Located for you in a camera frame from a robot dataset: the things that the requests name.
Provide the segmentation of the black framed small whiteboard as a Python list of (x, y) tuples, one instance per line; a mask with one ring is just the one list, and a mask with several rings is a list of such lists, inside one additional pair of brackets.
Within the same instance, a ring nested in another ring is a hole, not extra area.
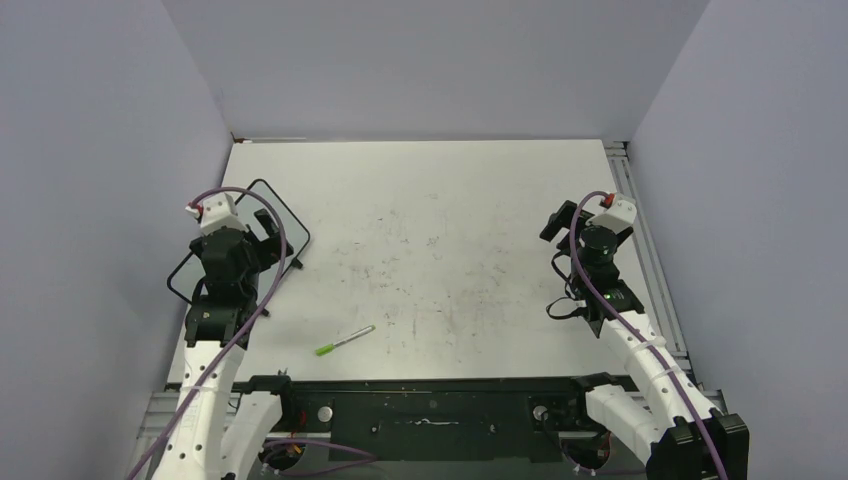
[[(302, 269), (303, 264), (300, 255), (311, 240), (311, 233), (306, 225), (265, 179), (257, 178), (253, 180), (246, 189), (265, 199), (282, 221), (288, 242), (284, 273), (287, 274), (292, 268)], [(253, 196), (244, 193), (228, 192), (228, 195), (233, 199), (235, 210), (242, 223), (252, 230), (260, 241), (267, 239), (266, 230), (261, 225), (260, 220), (255, 217), (256, 211), (266, 209), (265, 205)], [(179, 299), (190, 303), (196, 286), (203, 276), (204, 269), (200, 259), (188, 251), (166, 277), (166, 286)]]

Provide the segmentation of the silver marker pen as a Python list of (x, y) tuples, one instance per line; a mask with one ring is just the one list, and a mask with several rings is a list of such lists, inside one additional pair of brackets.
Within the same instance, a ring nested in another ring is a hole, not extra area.
[(372, 333), (375, 329), (376, 329), (375, 325), (369, 325), (367, 327), (363, 327), (363, 328), (357, 330), (356, 332), (346, 336), (345, 338), (334, 342), (332, 344), (332, 347), (333, 348), (341, 347), (341, 346), (343, 346), (347, 343), (350, 343), (351, 341), (354, 341), (354, 340), (361, 338), (361, 337), (363, 337), (363, 336), (365, 336), (369, 333)]

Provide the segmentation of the green marker cap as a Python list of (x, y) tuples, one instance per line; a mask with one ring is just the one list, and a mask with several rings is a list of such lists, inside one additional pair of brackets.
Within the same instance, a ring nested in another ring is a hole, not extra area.
[(314, 354), (318, 357), (321, 357), (321, 356), (324, 356), (324, 355), (332, 352), (335, 348), (336, 348), (336, 346), (334, 344), (327, 344), (327, 345), (324, 345), (324, 346), (316, 349), (314, 351)]

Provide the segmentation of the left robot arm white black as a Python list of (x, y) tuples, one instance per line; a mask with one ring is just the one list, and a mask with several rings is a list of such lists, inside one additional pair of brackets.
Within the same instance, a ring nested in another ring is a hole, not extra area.
[(244, 479), (270, 429), (286, 430), (297, 420), (296, 400), (273, 390), (248, 394), (234, 419), (225, 420), (250, 331), (269, 301), (259, 295), (259, 277), (285, 269), (283, 230), (264, 230), (260, 240), (248, 227), (222, 227), (190, 245), (203, 275), (185, 319), (184, 380), (163, 430), (155, 479)]

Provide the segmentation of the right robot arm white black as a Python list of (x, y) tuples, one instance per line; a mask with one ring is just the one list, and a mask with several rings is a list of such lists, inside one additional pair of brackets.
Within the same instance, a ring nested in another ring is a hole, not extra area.
[(564, 284), (564, 299), (574, 303), (552, 320), (584, 320), (594, 336), (621, 362), (643, 398), (638, 403), (612, 375), (575, 379), (577, 393), (565, 411), (537, 407), (534, 415), (546, 435), (566, 419), (593, 427), (590, 440), (560, 440), (557, 447), (576, 474), (605, 475), (610, 442), (620, 441), (642, 464), (648, 479), (745, 479), (750, 432), (737, 414), (725, 413), (690, 378), (654, 328), (645, 306), (622, 279), (615, 256), (634, 231), (634, 200), (599, 193), (601, 212), (566, 201), (547, 220), (539, 236), (559, 234), (551, 266)]

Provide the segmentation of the aluminium rail right side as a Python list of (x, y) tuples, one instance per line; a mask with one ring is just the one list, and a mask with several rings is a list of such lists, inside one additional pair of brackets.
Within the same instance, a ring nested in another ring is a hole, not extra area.
[(692, 372), (690, 356), (671, 298), (668, 282), (647, 219), (644, 215), (640, 195), (630, 168), (627, 146), (628, 144), (622, 141), (603, 143), (617, 190), (635, 200), (638, 205), (632, 242), (635, 246), (643, 272), (643, 278), (646, 283), (647, 297), (651, 303), (650, 311), (652, 318), (656, 321), (659, 332), (667, 340), (667, 349), (671, 352), (672, 356), (688, 372)]

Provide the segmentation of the aluminium front frame rail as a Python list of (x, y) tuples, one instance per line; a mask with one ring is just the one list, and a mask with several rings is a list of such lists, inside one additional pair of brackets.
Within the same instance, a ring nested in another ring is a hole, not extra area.
[[(227, 430), (240, 404), (241, 394), (232, 392), (228, 397), (224, 415), (224, 430)], [(170, 421), (179, 404), (179, 393), (177, 391), (165, 391), (154, 393), (148, 403), (138, 431), (138, 438), (157, 437), (166, 424)]]

